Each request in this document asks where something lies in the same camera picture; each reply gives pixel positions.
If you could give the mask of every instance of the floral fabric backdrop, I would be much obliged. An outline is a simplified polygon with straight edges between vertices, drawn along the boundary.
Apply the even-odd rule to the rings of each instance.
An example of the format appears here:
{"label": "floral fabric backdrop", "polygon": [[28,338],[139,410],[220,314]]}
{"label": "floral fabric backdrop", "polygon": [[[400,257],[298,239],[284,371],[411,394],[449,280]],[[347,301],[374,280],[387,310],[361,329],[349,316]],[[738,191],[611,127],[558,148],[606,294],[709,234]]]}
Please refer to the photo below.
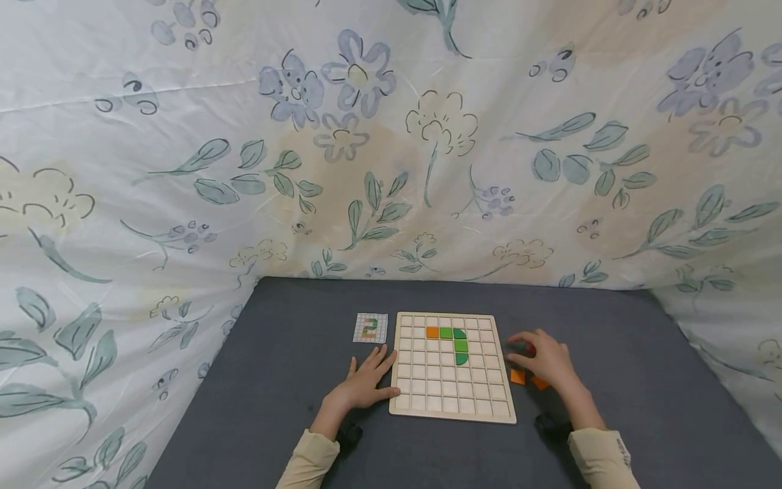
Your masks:
{"label": "floral fabric backdrop", "polygon": [[3,487],[142,489],[266,275],[653,289],[782,454],[779,2],[0,13]]}

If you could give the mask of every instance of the loose orange tile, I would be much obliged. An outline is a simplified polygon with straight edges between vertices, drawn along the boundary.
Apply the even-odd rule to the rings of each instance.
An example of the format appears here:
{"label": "loose orange tile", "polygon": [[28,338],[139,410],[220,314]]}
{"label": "loose orange tile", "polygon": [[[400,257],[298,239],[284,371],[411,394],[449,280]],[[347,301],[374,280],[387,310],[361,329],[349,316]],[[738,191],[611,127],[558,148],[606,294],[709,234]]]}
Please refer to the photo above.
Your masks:
{"label": "loose orange tile", "polygon": [[511,369],[511,382],[517,383],[520,386],[527,385],[527,379],[524,376],[522,370]]}
{"label": "loose orange tile", "polygon": [[549,387],[548,382],[536,376],[533,376],[533,384],[535,384],[535,387],[537,387],[538,390],[543,390]]}

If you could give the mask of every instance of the pattern card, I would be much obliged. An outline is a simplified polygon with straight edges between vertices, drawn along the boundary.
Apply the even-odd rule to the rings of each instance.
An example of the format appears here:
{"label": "pattern card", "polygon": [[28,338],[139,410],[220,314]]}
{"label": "pattern card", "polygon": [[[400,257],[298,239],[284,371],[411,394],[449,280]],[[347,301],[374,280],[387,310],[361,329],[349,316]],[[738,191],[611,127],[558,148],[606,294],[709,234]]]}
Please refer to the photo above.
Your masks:
{"label": "pattern card", "polygon": [[356,329],[353,331],[354,343],[385,343],[389,327],[387,314],[358,313]]}
{"label": "pattern card", "polygon": [[395,415],[516,424],[494,316],[400,312]]}

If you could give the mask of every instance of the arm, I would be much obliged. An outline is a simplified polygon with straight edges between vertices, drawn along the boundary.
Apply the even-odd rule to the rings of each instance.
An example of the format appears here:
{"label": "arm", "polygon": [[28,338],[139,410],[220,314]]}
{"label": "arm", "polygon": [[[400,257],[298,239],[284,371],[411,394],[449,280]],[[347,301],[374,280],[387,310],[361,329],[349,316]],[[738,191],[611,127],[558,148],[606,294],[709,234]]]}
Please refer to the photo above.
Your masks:
{"label": "arm", "polygon": [[386,358],[387,351],[386,345],[380,350],[375,347],[358,370],[356,358],[351,358],[347,378],[323,398],[312,426],[293,450],[277,489],[318,489],[339,454],[335,439],[347,413],[399,395],[396,387],[377,388],[396,360],[396,352]]}
{"label": "arm", "polygon": [[520,340],[534,346],[535,357],[509,354],[508,360],[531,370],[559,393],[574,429],[568,445],[587,483],[592,489],[640,489],[630,469],[630,453],[619,433],[606,427],[592,394],[573,369],[567,345],[542,329],[519,333],[509,341]]}

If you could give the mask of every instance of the black object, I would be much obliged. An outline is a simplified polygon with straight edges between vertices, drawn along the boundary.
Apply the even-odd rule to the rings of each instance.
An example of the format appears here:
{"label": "black object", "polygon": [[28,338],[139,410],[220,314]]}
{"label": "black object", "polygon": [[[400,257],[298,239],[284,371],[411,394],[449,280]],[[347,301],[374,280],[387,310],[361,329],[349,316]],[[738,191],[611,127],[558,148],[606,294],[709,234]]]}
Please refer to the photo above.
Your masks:
{"label": "black object", "polygon": [[364,436],[364,430],[353,423],[341,426],[337,431],[337,441],[339,442],[339,453],[348,454],[352,452],[358,442],[361,441],[361,437]]}
{"label": "black object", "polygon": [[568,422],[557,422],[551,413],[545,412],[535,418],[535,429],[550,443],[565,443],[573,431]]}

